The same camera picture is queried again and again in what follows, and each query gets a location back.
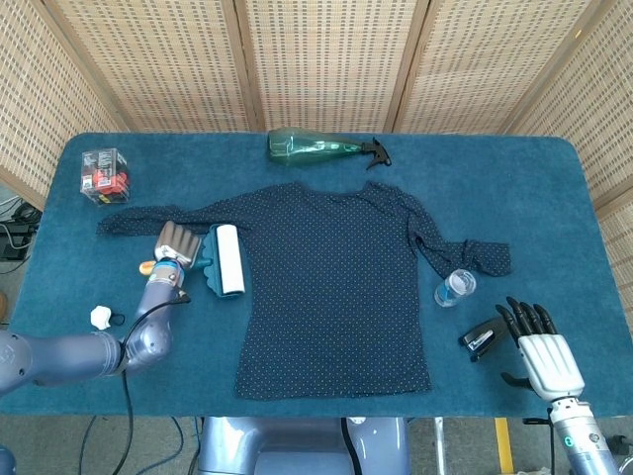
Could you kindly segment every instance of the water bottle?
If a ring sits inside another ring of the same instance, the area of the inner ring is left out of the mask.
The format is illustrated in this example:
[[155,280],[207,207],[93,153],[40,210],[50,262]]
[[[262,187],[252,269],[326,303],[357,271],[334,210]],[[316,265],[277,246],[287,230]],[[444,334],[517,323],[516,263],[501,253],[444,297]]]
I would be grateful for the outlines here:
[[475,292],[477,281],[468,270],[457,269],[435,289],[435,302],[440,307],[453,307]]

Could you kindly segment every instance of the small packaged item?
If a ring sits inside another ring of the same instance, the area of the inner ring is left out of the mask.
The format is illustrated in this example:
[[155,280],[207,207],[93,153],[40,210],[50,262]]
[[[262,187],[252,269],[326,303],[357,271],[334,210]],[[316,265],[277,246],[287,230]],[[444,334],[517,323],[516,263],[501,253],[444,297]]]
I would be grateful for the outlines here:
[[116,148],[89,150],[81,155],[81,193],[99,205],[130,200],[128,161]]

